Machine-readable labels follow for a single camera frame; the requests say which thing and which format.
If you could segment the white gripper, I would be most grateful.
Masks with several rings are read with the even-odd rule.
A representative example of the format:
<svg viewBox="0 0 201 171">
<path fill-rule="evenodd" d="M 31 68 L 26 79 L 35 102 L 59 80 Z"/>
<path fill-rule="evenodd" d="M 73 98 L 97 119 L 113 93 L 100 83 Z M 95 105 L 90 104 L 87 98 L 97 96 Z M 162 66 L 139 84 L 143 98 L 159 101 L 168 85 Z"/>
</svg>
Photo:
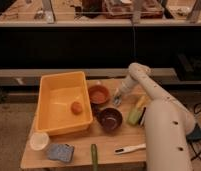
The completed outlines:
<svg viewBox="0 0 201 171">
<path fill-rule="evenodd" d="M 136 86 L 137 81 L 134 80 L 130 75 L 127 75 L 126 78 L 118 86 L 118 95 L 123 96 L 133 90 Z"/>
</svg>

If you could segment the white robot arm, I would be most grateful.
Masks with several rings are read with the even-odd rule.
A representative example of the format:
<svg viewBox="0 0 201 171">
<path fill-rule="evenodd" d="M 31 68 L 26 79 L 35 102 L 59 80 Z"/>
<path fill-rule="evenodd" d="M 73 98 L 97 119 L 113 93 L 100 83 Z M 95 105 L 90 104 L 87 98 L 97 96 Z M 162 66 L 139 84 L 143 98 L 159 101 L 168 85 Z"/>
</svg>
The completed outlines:
<svg viewBox="0 0 201 171">
<path fill-rule="evenodd" d="M 150 78 L 148 66 L 131 63 L 128 75 L 115 91 L 114 103 L 140 84 L 151 102 L 145 111 L 147 171 L 193 171 L 186 136 L 193 132 L 193 114 Z"/>
</svg>

